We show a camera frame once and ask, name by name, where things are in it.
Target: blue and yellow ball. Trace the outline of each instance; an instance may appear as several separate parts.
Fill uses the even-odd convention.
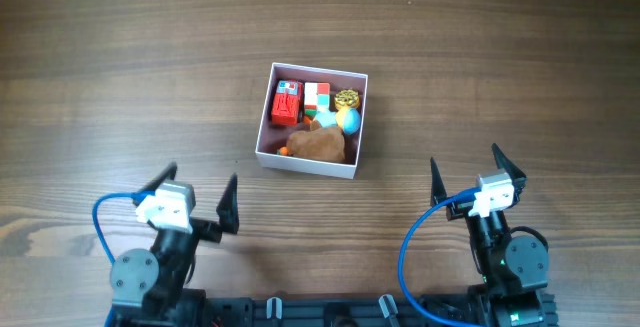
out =
[[[351,135],[360,129],[360,114],[353,108],[343,107],[336,113],[336,122],[344,134]]]

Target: open box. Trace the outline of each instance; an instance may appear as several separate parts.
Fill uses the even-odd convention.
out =
[[[271,123],[271,106],[276,92],[276,84],[280,80],[296,80],[300,82],[326,82],[331,84],[331,110],[335,111],[333,97],[339,91],[352,89],[360,94],[358,112],[362,117],[360,129],[350,136],[345,136],[345,162],[330,163],[276,154],[278,148],[287,144],[289,135],[296,131],[308,131],[309,126],[299,123],[296,126],[278,126]],[[262,110],[260,132],[256,143],[256,156],[263,167],[287,169],[298,172],[315,173],[326,176],[353,178],[360,157],[360,141],[364,125],[364,111],[367,103],[366,74],[334,71],[322,68],[295,66],[274,63],[271,66],[267,97]]]

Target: red toy car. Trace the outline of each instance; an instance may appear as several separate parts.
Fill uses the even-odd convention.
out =
[[[295,126],[302,118],[300,103],[304,84],[298,81],[279,81],[273,99],[271,122],[283,126]]]

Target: wood grain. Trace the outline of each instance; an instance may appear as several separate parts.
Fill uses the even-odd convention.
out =
[[[512,226],[551,243],[563,326],[640,320],[640,0],[0,0],[0,325],[100,325],[109,265],[90,217],[176,160],[195,214],[240,177],[240,234],[198,249],[211,296],[400,293],[429,199],[493,168],[529,175]],[[271,62],[367,73],[354,181],[261,168]],[[153,233],[101,210],[119,254]],[[409,285],[479,283],[464,223],[412,242]]]

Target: brown plush toy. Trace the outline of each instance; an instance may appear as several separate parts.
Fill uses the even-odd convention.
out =
[[[313,121],[311,132],[298,131],[289,136],[287,150],[294,157],[343,163],[344,136],[338,126],[322,128]]]

